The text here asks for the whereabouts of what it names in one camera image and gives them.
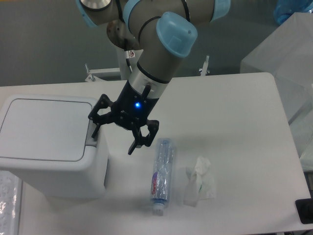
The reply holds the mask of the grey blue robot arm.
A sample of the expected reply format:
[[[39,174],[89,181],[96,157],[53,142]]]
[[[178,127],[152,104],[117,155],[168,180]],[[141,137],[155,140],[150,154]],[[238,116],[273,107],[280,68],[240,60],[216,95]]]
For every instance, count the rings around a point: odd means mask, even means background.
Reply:
[[[134,142],[128,153],[150,146],[159,121],[148,116],[198,36],[196,24],[224,17],[228,0],[79,0],[85,22],[96,27],[120,20],[138,42],[142,54],[118,99],[103,94],[89,114],[100,127],[116,125],[130,130]]]

